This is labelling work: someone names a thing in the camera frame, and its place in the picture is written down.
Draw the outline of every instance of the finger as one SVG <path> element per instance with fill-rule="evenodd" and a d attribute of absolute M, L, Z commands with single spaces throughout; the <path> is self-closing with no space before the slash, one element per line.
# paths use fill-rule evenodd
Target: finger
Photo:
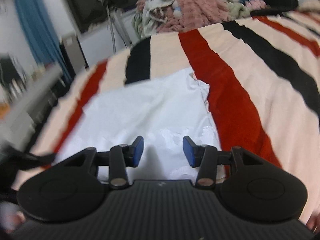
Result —
<path fill-rule="evenodd" d="M 12 216 L 11 219 L 12 219 L 12 223 L 14 224 L 15 227 L 23 223 L 22 218 L 19 217 L 18 215 Z"/>
<path fill-rule="evenodd" d="M 320 213 L 316 216 L 314 232 L 318 233 L 320 231 Z"/>
<path fill-rule="evenodd" d="M 17 212 L 17 216 L 21 219 L 21 222 L 24 223 L 26 221 L 26 217 L 21 211 Z"/>
<path fill-rule="evenodd" d="M 306 223 L 306 227 L 309 228 L 310 230 L 313 230 L 316 224 L 316 216 L 311 214 L 308 222 Z"/>

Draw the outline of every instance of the bed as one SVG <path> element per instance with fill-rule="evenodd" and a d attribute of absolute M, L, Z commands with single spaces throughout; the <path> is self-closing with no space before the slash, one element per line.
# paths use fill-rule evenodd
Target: bed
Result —
<path fill-rule="evenodd" d="M 240 145 L 298 177 L 306 223 L 320 205 L 319 33 L 320 15 L 289 12 L 147 38 L 80 73 L 31 152 L 59 155 L 93 96 L 192 67 L 210 85 L 222 150 Z"/>

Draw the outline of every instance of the human hand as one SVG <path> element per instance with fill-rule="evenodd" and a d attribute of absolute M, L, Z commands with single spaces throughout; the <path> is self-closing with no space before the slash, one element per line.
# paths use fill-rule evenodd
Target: human hand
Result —
<path fill-rule="evenodd" d="M 306 226 L 315 233 L 320 232 L 320 213 L 312 213 L 308 222 L 306 223 Z"/>
<path fill-rule="evenodd" d="M 8 234 L 14 231 L 19 225 L 23 224 L 26 221 L 22 212 L 17 212 L 16 214 L 9 215 L 7 219 L 10 221 L 12 226 L 12 229 L 5 230 Z"/>

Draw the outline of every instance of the black stripe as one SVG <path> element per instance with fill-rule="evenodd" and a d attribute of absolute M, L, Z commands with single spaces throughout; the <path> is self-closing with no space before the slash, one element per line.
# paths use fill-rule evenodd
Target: black stripe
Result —
<path fill-rule="evenodd" d="M 283 16 L 282 18 L 286 18 L 286 19 L 288 19 L 288 20 L 291 20 L 292 22 L 295 22 L 296 24 L 298 24 L 298 25 L 300 25 L 300 26 L 302 26 L 302 27 L 305 27 L 305 28 L 308 29 L 310 32 L 312 32 L 314 35 L 316 35 L 318 38 L 320 38 L 320 34 L 319 34 L 316 30 L 309 28 L 309 27 L 308 27 L 307 25 L 305 25 L 304 23 L 301 23 L 301 22 L 299 22 L 299 21 L 296 21 L 295 19 L 293 19 L 293 18 L 291 18 L 291 17 L 289 17 L 289 16 L 287 16 L 287 15 Z"/>
<path fill-rule="evenodd" d="M 240 26 L 235 21 L 222 23 L 223 28 L 237 39 L 242 39 L 279 77 L 288 80 L 303 97 L 306 105 L 320 117 L 320 95 L 316 82 L 299 68 L 297 62 L 275 49 L 268 41 L 251 29 Z"/>
<path fill-rule="evenodd" d="M 127 61 L 124 84 L 150 79 L 150 40 L 146 38 L 136 44 Z"/>

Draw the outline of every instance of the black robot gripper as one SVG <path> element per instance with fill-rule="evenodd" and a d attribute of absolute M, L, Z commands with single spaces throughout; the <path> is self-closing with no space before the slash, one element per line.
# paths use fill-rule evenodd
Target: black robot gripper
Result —
<path fill-rule="evenodd" d="M 9 144 L 0 151 L 0 200 L 17 204 L 17 191 L 11 188 L 19 170 L 26 171 L 51 164 L 56 154 L 36 156 L 14 149 Z"/>
<path fill-rule="evenodd" d="M 137 167 L 142 152 L 141 136 L 109 152 L 86 148 L 26 181 L 18 203 L 28 217 L 43 222 L 77 220 L 97 209 L 109 190 L 129 186 L 125 168 Z M 99 166 L 109 166 L 108 187 L 96 178 Z"/>
<path fill-rule="evenodd" d="M 307 200 L 303 183 L 238 146 L 218 151 L 183 138 L 190 180 L 135 180 L 144 143 L 118 145 L 109 152 L 87 148 L 26 181 L 17 194 L 27 222 L 14 239 L 246 239 L 310 240 L 298 218 Z M 230 174 L 216 182 L 217 166 Z M 108 183 L 97 179 L 109 166 Z"/>

